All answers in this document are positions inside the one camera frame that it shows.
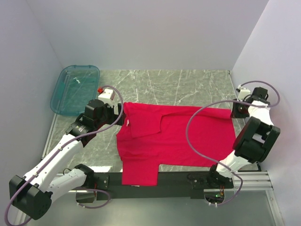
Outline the red t shirt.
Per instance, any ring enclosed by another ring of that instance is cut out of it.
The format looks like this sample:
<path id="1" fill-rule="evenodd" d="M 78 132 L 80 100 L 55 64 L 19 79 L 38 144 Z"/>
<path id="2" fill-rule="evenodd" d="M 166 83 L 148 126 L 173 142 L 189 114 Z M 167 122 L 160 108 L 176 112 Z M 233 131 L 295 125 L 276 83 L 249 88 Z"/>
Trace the red t shirt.
<path id="1" fill-rule="evenodd" d="M 155 186 L 161 164 L 209 167 L 232 151 L 229 109 L 126 102 L 117 134 L 122 184 Z"/>

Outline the teal transparent plastic bin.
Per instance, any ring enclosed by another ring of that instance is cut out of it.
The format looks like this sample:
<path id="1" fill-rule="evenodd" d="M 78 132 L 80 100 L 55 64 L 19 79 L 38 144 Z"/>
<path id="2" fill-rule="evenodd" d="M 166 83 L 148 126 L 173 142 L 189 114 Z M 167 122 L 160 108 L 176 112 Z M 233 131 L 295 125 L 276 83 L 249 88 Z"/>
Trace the teal transparent plastic bin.
<path id="1" fill-rule="evenodd" d="M 100 70 L 93 65 L 70 65 L 56 82 L 50 100 L 51 110 L 63 116 L 79 116 L 86 104 L 96 97 Z"/>

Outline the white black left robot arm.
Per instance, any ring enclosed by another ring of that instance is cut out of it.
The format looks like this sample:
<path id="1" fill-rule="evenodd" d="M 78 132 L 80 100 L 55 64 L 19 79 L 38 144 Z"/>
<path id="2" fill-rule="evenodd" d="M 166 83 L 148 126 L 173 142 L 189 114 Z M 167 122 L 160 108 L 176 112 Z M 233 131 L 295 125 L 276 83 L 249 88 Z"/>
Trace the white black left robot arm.
<path id="1" fill-rule="evenodd" d="M 123 111 L 123 102 L 118 104 L 118 114 L 115 114 L 110 100 L 90 100 L 84 113 L 68 127 L 59 143 L 38 165 L 22 177 L 15 175 L 11 178 L 9 205 L 22 211 L 29 219 L 38 220 L 54 201 L 68 191 L 77 187 L 91 188 L 95 180 L 94 171 L 83 164 L 60 178 L 55 177 L 60 168 L 83 150 L 97 133 L 105 131 L 104 125 L 109 128 L 122 125 Z"/>

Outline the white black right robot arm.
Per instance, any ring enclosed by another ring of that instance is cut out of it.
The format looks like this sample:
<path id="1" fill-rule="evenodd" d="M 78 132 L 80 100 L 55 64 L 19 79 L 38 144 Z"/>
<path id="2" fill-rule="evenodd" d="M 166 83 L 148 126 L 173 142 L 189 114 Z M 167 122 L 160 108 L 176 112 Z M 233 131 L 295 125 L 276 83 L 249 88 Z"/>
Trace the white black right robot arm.
<path id="1" fill-rule="evenodd" d="M 238 101 L 233 104 L 231 118 L 248 118 L 232 146 L 233 151 L 221 164 L 212 165 L 206 177 L 207 184 L 217 188 L 227 184 L 232 173 L 242 167 L 263 162 L 280 135 L 280 128 L 275 126 L 270 118 L 270 102 L 268 90 L 256 87 L 253 91 L 237 88 Z"/>

